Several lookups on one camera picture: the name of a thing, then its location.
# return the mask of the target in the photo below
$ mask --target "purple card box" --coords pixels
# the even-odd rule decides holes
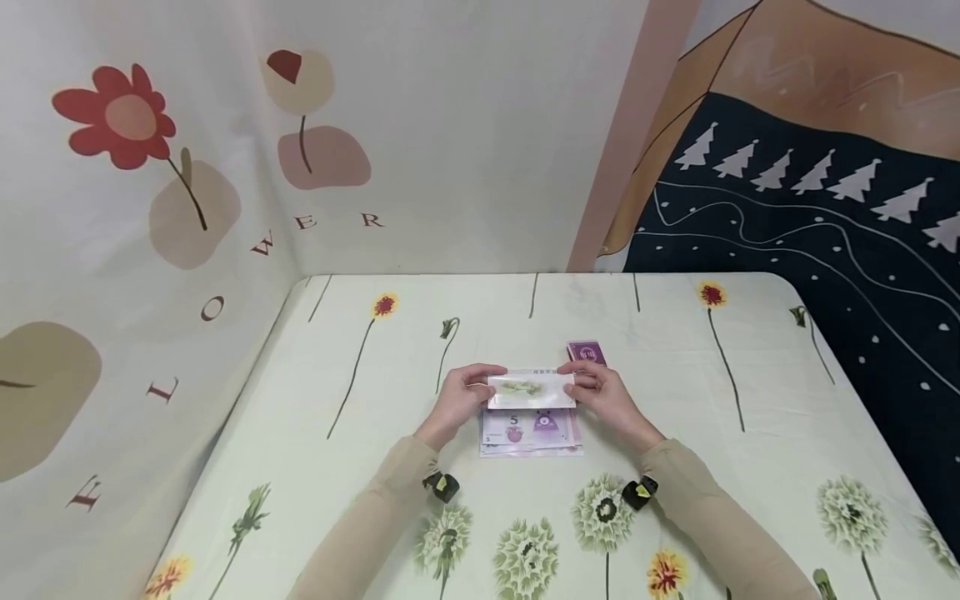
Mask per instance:
[[[591,360],[604,367],[607,366],[607,359],[603,356],[603,350],[600,349],[600,343],[596,340],[583,340],[580,342],[568,342],[566,351],[570,354],[570,360]]]

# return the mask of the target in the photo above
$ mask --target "wall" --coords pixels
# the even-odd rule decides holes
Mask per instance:
[[[0,7],[4,597],[142,590],[300,276],[563,269],[646,9]]]

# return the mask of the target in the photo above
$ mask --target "beige sleeve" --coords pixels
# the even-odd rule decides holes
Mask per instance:
[[[655,500],[700,548],[733,600],[820,600],[800,568],[724,492],[692,450],[667,440],[640,457]]]
[[[437,452],[413,437],[397,442],[370,484],[326,534],[288,600],[359,600],[396,541],[422,510],[422,480],[436,471]]]

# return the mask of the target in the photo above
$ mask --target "person's left hand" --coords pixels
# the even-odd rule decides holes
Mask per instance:
[[[440,452],[460,426],[476,414],[477,407],[493,396],[487,375],[502,375],[506,368],[477,363],[446,374],[440,395],[430,415],[414,433],[414,437]]]

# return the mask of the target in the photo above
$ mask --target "hand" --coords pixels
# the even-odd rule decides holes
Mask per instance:
[[[476,415],[477,408],[494,393],[487,385],[487,375],[502,375],[507,370],[498,365],[477,363],[446,374],[433,410],[414,433],[414,437],[440,452],[460,425]]]
[[[578,360],[559,367],[558,373],[574,373],[574,385],[566,384],[564,392],[589,408],[593,414],[615,431],[625,444],[639,452],[666,438],[636,408],[619,373],[589,360]]]

